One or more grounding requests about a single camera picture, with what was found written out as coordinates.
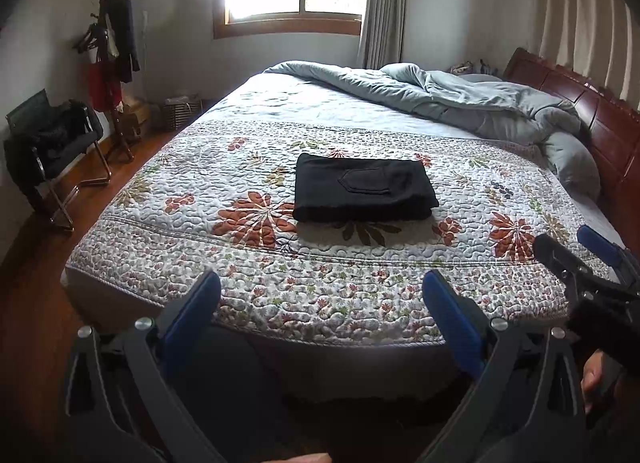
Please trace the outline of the person's right hand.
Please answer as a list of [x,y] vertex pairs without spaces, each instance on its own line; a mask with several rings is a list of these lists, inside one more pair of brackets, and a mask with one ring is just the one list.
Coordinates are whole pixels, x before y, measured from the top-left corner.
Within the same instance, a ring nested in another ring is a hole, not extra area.
[[585,412],[589,413],[592,407],[602,397],[602,382],[604,373],[604,352],[596,350],[585,362],[582,368],[582,399],[584,399]]

